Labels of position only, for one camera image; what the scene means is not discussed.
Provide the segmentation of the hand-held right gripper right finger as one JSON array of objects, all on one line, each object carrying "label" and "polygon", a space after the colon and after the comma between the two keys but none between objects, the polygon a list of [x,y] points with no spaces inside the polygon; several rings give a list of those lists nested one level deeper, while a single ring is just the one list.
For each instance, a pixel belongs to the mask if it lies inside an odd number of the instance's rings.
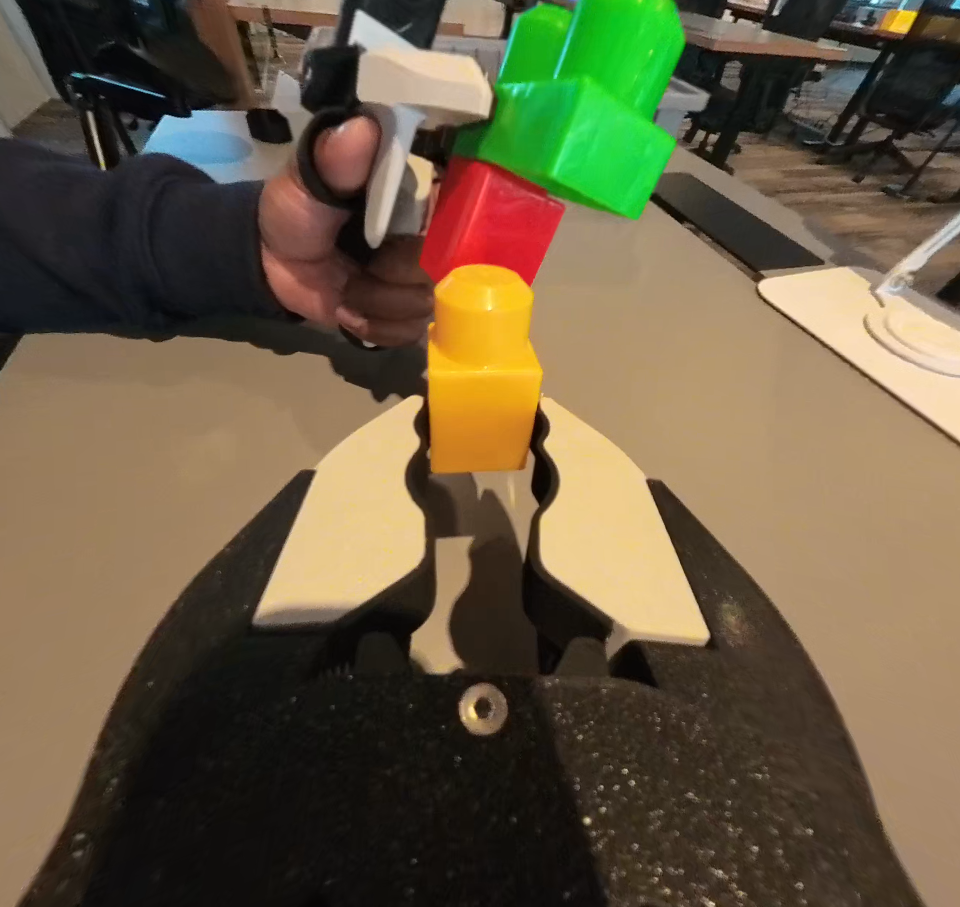
[{"label": "hand-held right gripper right finger", "polygon": [[551,398],[532,454],[525,612],[540,635],[559,649],[578,637],[606,649],[706,647],[710,630],[642,469]]}]

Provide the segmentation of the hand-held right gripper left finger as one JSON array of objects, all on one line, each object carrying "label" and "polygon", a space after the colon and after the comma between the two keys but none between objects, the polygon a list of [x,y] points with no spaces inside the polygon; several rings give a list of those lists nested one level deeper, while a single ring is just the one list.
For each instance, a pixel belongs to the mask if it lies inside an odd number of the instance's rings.
[{"label": "hand-held right gripper left finger", "polygon": [[424,398],[354,430],[316,464],[252,617],[258,629],[329,627],[412,574],[426,517],[407,480],[423,439]]}]

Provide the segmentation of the red one-stud block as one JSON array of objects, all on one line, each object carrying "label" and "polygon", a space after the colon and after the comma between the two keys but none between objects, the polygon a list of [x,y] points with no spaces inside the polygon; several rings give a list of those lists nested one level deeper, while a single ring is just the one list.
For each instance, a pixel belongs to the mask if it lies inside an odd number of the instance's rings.
[{"label": "red one-stud block", "polygon": [[507,169],[453,155],[419,264],[439,283],[462,266],[497,266],[532,286],[566,212],[545,189]]}]

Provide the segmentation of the black pad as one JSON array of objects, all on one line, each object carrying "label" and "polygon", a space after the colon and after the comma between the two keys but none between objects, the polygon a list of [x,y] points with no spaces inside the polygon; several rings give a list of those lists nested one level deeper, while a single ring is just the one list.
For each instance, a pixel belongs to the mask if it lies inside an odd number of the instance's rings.
[{"label": "black pad", "polygon": [[754,275],[826,264],[798,241],[692,174],[664,174],[652,201],[678,223],[714,242]]}]

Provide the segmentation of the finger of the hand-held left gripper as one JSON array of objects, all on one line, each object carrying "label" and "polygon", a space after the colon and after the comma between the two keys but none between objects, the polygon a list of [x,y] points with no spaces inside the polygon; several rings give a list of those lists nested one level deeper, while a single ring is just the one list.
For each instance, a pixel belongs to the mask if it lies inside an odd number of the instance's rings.
[{"label": "finger of the hand-held left gripper", "polygon": [[474,58],[420,49],[362,10],[353,16],[352,43],[360,48],[355,92],[361,104],[409,107],[427,122],[490,117],[494,91]]}]

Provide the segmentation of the wooden pillar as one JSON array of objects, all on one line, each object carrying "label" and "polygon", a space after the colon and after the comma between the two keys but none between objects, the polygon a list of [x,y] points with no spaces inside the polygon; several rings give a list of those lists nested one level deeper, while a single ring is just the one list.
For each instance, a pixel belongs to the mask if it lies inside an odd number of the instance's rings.
[{"label": "wooden pillar", "polygon": [[239,109],[253,108],[257,93],[252,82],[230,0],[192,0],[190,16],[199,39],[221,61],[237,94]]}]

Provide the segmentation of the person's left hand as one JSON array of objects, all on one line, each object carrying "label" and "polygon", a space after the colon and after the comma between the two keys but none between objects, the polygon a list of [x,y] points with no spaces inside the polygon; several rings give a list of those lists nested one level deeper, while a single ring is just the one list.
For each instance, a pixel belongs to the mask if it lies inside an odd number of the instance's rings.
[{"label": "person's left hand", "polygon": [[420,265],[423,240],[391,236],[359,264],[338,246],[346,209],[313,197],[291,158],[258,204],[261,264],[283,308],[306,322],[342,328],[380,348],[423,342],[434,312],[434,284]]}]

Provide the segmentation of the yellow one-stud block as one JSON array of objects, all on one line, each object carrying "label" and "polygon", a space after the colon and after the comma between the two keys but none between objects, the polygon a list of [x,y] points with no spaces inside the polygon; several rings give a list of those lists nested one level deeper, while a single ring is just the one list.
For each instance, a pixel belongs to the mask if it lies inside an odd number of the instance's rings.
[{"label": "yellow one-stud block", "polygon": [[426,372],[434,474],[525,466],[544,377],[533,305],[531,287],[499,265],[462,265],[438,283]]}]

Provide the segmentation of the wooden desk with black legs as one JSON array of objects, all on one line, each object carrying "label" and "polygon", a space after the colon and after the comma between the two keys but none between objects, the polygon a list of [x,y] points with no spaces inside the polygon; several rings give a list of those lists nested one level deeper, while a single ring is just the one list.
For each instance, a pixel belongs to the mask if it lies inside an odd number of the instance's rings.
[{"label": "wooden desk with black legs", "polygon": [[704,91],[722,117],[713,127],[704,120],[707,107],[693,111],[697,131],[714,133],[712,147],[702,143],[700,157],[730,173],[728,160],[740,133],[761,106],[762,92],[774,76],[786,81],[803,77],[817,64],[846,63],[844,45],[774,32],[750,21],[728,21],[681,11],[687,58],[687,80]]}]

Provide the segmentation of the person's left forearm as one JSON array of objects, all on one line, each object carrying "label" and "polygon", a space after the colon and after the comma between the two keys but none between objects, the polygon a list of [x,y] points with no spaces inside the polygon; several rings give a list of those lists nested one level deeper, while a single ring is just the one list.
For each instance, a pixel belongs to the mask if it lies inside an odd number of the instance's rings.
[{"label": "person's left forearm", "polygon": [[2,139],[2,334],[292,320],[261,263],[262,191],[258,181],[217,183],[168,155],[101,170]]}]

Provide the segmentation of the green two-stud block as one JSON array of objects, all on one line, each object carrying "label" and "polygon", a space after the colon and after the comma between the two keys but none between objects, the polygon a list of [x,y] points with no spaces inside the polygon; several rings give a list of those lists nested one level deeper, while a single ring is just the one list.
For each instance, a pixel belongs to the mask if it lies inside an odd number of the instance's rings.
[{"label": "green two-stud block", "polygon": [[676,147],[655,116],[685,47],[674,0],[540,3],[513,22],[490,118],[453,153],[635,220]]}]

